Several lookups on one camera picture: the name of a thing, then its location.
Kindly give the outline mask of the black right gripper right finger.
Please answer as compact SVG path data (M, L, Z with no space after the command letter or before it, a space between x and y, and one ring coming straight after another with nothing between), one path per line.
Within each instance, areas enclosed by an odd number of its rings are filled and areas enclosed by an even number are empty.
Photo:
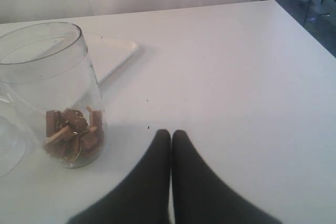
M172 137L172 191L176 223L280 223L226 185L183 130Z

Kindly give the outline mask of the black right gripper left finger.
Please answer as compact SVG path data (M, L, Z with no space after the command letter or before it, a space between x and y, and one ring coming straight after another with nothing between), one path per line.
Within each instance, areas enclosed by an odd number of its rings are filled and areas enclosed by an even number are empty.
M127 177L69 223L170 223L171 137L158 130Z

